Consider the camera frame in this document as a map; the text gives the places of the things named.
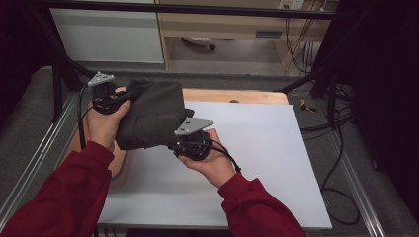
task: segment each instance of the black fabric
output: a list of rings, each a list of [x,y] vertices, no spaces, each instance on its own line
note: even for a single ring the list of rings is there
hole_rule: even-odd
[[[178,141],[174,131],[186,117],[182,86],[177,82],[132,81],[126,92],[135,90],[139,98],[120,123],[117,144],[121,150],[171,145]]]
[[[354,87],[355,121],[372,158],[419,223],[418,15],[417,1],[376,1],[338,77]]]

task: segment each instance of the white cabinet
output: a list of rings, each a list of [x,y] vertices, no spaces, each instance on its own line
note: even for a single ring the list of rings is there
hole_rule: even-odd
[[[51,12],[67,54],[74,60],[164,63],[155,13],[64,9]]]

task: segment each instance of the wooden edge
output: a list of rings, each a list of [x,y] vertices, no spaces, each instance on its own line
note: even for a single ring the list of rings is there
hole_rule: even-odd
[[[289,103],[284,93],[277,92],[183,89],[183,94],[185,101],[228,103],[234,100],[247,104],[277,105]]]

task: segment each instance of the gray floor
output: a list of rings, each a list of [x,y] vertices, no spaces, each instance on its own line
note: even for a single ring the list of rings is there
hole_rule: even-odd
[[[151,80],[177,80],[184,87],[220,88],[239,90],[272,91],[288,85],[296,80],[299,72],[284,73],[280,60],[276,57],[273,44],[266,40],[216,39],[216,50],[191,45],[177,39],[173,50],[172,65],[167,70],[151,66],[138,74],[139,68],[131,72],[115,72],[124,83],[129,78],[146,77]],[[23,103],[1,125],[0,135],[0,204],[7,196],[24,172],[32,154],[41,143],[52,118],[52,93],[50,71],[41,70],[33,77]],[[288,94],[290,103],[294,105],[295,114],[301,127],[324,123],[319,113],[300,109],[300,100],[306,99],[311,107],[322,105],[325,100],[312,100],[308,94],[310,83]],[[70,137],[72,127],[63,134],[61,143]],[[357,175],[370,198],[377,217],[387,236],[419,236],[418,224],[413,220],[408,209],[401,201],[386,173],[372,169],[371,157],[359,135],[356,125],[347,123],[342,127],[344,150],[350,157]],[[326,134],[305,142],[307,152],[319,185],[336,160],[336,150],[332,145],[331,136]],[[42,183],[49,170],[55,165],[46,159],[49,168],[40,171],[34,180],[36,185]],[[339,189],[350,195],[346,177],[338,167],[327,187]],[[29,190],[30,199],[36,189]],[[338,218],[350,220],[355,210],[346,199],[333,194],[324,196],[328,210]],[[366,223],[361,219],[355,225],[343,225],[332,221],[333,229],[320,233],[309,233],[310,236],[370,236]]]

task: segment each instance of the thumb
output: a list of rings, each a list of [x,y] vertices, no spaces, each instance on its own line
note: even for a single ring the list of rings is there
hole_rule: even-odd
[[[118,110],[112,114],[112,117],[115,120],[115,122],[119,123],[120,120],[128,113],[130,105],[131,100],[125,101],[122,105],[120,105]]]
[[[201,167],[202,167],[202,163],[199,161],[194,161],[191,158],[188,158],[186,156],[179,156],[179,160],[189,169],[191,170],[195,170],[200,172],[201,171]]]

